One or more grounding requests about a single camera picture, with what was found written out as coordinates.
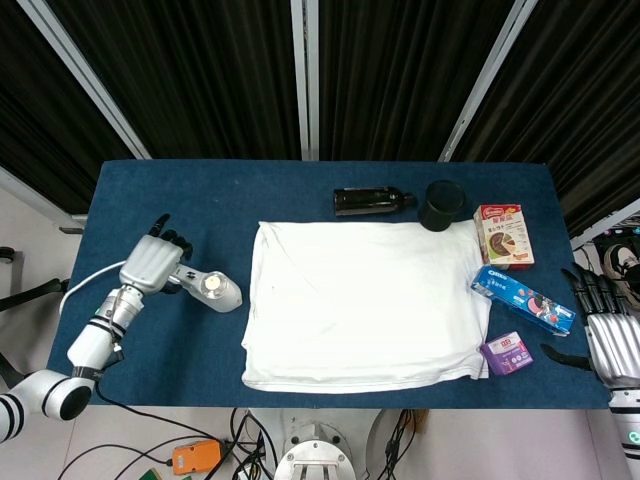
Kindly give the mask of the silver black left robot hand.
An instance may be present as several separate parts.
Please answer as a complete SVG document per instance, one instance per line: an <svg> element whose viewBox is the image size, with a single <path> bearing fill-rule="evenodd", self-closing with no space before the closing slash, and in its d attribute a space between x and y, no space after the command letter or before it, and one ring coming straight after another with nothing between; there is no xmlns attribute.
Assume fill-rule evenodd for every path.
<svg viewBox="0 0 640 480"><path fill-rule="evenodd" d="M190 260L193 246L175 230L164 231L170 215L161 215L131 251L119 272L123 285L143 295L160 292L182 259Z"/></svg>

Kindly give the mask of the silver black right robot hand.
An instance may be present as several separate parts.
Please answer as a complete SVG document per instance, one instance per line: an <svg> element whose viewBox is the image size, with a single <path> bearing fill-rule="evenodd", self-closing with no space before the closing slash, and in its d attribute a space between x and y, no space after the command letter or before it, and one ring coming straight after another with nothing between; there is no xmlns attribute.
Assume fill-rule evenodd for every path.
<svg viewBox="0 0 640 480"><path fill-rule="evenodd" d="M563 268L561 272L583 313L589 355L563 354L548 344L541 346L542 351L556 363L594 372L611 391L637 389L639 320L626 308L613 280L581 266L576 269Z"/></svg>

